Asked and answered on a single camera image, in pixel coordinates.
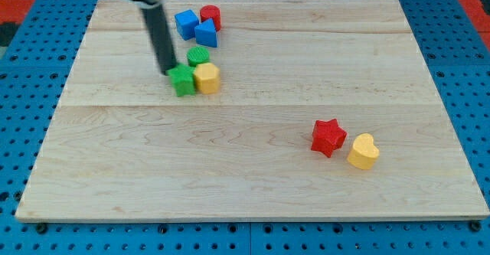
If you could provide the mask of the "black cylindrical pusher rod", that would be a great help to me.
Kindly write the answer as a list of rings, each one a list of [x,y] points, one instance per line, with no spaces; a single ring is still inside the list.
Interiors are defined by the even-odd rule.
[[[163,75],[177,66],[175,48],[162,4],[142,10],[159,70]]]

